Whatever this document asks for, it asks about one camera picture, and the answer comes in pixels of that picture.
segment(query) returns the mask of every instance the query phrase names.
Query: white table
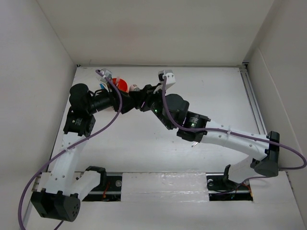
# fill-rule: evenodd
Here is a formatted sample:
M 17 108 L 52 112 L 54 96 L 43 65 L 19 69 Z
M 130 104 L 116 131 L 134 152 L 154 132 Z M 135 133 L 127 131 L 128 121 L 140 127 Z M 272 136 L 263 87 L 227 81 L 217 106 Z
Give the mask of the white table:
M 96 68 L 78 68 L 73 84 L 85 83 L 99 89 Z M 110 67 L 129 84 L 157 84 L 157 73 L 165 67 Z M 176 84 L 168 93 L 178 93 L 190 102 L 189 110 L 213 120 L 257 133 L 257 125 L 238 68 L 168 67 Z M 69 104 L 55 143 L 58 153 Z M 95 114 L 94 131 L 112 119 L 112 109 Z M 104 133 L 90 140 L 77 171 L 89 165 L 107 172 L 222 172 L 224 167 L 243 159 L 245 154 L 214 145 L 191 143 L 167 130 L 150 111 L 133 110 L 120 115 Z M 73 223 L 62 230 L 303 230 L 305 229 L 290 184 L 284 172 L 278 177 L 251 181 L 254 201 L 149 202 L 133 197 L 133 202 L 82 202 Z M 27 229 L 53 229 L 58 221 L 40 218 L 34 208 L 28 212 Z

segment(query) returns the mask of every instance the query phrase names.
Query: white wall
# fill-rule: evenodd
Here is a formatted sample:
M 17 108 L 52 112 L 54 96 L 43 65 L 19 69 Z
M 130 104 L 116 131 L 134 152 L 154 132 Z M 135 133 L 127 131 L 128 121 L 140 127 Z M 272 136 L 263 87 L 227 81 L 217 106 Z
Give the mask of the white wall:
M 19 229 L 22 189 L 51 155 L 74 72 L 35 0 L 0 1 L 1 229 Z
M 285 0 L 249 64 L 253 88 L 268 131 L 282 143 L 307 151 L 307 1 Z M 281 166 L 302 164 L 281 151 Z M 307 170 L 289 171 L 298 206 L 307 225 Z
M 240 65 L 274 0 L 38 0 L 82 65 Z

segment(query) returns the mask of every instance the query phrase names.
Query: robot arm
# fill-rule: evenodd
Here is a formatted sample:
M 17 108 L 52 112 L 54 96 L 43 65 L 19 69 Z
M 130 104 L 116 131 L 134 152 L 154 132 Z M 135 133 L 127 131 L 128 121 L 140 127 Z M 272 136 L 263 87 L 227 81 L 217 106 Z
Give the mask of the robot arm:
M 55 163 L 45 187 L 42 191 L 33 192 L 31 202 L 41 217 L 74 221 L 79 213 L 81 201 L 96 186 L 105 186 L 106 170 L 104 168 L 89 167 L 83 176 L 72 183 L 73 173 L 79 156 L 87 141 L 68 150 L 71 144 L 90 136 L 94 124 L 94 113 L 113 107 L 119 110 L 117 93 L 109 88 L 105 78 L 112 79 L 112 73 L 107 69 L 97 71 L 99 80 L 105 89 L 96 92 L 89 91 L 85 84 L 76 84 L 70 89 L 71 107 L 67 114 L 64 127 L 62 149 L 67 150 Z M 151 110 L 167 129 L 177 126 L 169 119 L 163 106 L 162 83 L 165 88 L 175 84 L 175 77 L 171 70 L 164 70 L 158 74 L 160 83 L 156 86 L 146 85 L 142 90 L 129 93 L 120 91 L 122 97 L 121 113 L 127 113 L 135 108 L 142 112 Z M 278 175 L 278 147 L 260 141 L 230 135 L 231 131 L 279 142 L 279 134 L 271 132 L 268 136 L 250 134 L 231 129 L 230 126 L 220 125 L 208 117 L 189 111 L 189 103 L 178 94 L 166 96 L 166 104 L 173 120 L 188 130 L 179 129 L 177 136 L 187 141 L 211 143 L 237 150 L 248 155 L 248 158 L 236 165 L 228 165 L 224 176 L 231 181 L 240 183 L 243 179 L 257 173 L 272 177 Z M 190 131 L 191 128 L 224 128 L 229 133 L 215 131 Z

